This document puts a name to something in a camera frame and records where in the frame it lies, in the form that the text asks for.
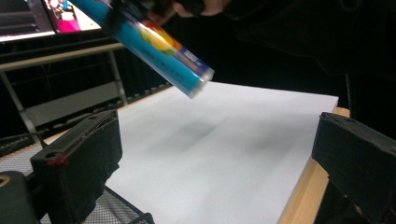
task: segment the cylindrical container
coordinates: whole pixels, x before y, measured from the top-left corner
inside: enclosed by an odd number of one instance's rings
[[[107,15],[115,10],[106,0],[72,3],[101,26],[109,25]],[[190,98],[213,77],[213,69],[150,21],[136,1],[122,2],[116,15],[120,21],[115,23],[117,27],[110,27],[114,28],[113,38]]]

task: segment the white paper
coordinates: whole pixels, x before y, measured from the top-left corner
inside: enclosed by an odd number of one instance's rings
[[[337,97],[210,82],[119,111],[123,157],[106,185],[159,224],[276,223]]]

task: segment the hand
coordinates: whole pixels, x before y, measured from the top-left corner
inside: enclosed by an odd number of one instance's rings
[[[231,0],[204,0],[205,8],[201,13],[202,16],[214,16],[219,14],[226,8]],[[160,3],[164,8],[163,15],[159,15],[153,11],[148,13],[148,17],[158,25],[164,25],[173,16],[178,14],[182,18],[192,17],[192,14],[186,10],[180,3],[171,0],[162,0]]]

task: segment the computer monitor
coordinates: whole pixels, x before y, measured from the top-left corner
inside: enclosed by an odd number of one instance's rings
[[[67,0],[44,0],[57,34],[97,30],[100,26]]]
[[[0,1],[0,42],[54,34],[40,0]]]

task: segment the black sleeve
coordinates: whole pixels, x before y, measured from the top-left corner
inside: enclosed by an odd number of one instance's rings
[[[233,0],[244,41],[315,59],[329,75],[396,77],[396,0]]]

